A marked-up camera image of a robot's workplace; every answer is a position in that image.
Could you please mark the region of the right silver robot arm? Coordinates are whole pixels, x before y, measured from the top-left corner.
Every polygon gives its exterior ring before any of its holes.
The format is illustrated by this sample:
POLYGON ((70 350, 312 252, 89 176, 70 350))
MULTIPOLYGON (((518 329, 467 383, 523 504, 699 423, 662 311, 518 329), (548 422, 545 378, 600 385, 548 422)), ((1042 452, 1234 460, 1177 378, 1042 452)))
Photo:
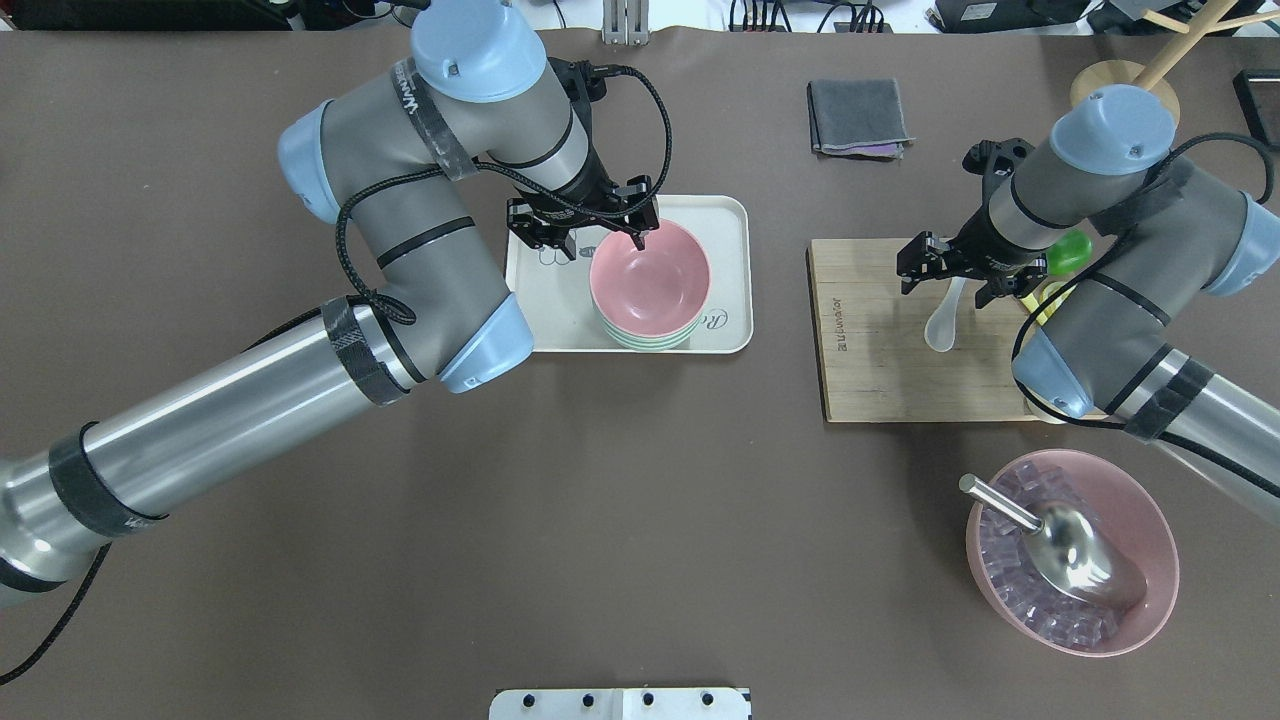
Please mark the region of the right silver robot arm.
POLYGON ((1165 337, 1198 295, 1229 296, 1277 261, 1277 217, 1175 145, 1172 114, 1133 85, 1093 90, 1033 147, 978 143, 965 163, 982 202, 948 240, 922 232, 897 255, 901 291, 977 281, 975 305, 1023 299, 1047 273, 1048 249, 1089 222, 1112 247, 1076 274, 1064 300, 1011 354, 1019 388, 1046 413, 1117 429, 1202 457, 1235 502, 1277 520, 1276 407, 1165 337))

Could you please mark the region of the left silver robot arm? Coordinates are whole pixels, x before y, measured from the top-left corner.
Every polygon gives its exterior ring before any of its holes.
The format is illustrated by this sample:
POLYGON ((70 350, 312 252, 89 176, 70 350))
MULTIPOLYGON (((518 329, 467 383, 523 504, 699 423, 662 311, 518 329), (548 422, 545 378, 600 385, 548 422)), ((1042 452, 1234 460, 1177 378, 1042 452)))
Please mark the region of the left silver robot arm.
POLYGON ((335 232, 353 293, 33 457, 3 462, 3 606, 86 574, 115 539, 426 380, 463 393, 524 363, 532 332, 456 183, 516 188, 506 224, 575 259, 599 225, 644 249, 667 174, 616 183, 591 104, 623 65, 547 54, 507 1, 430 1, 411 53, 280 136, 283 174, 335 232))

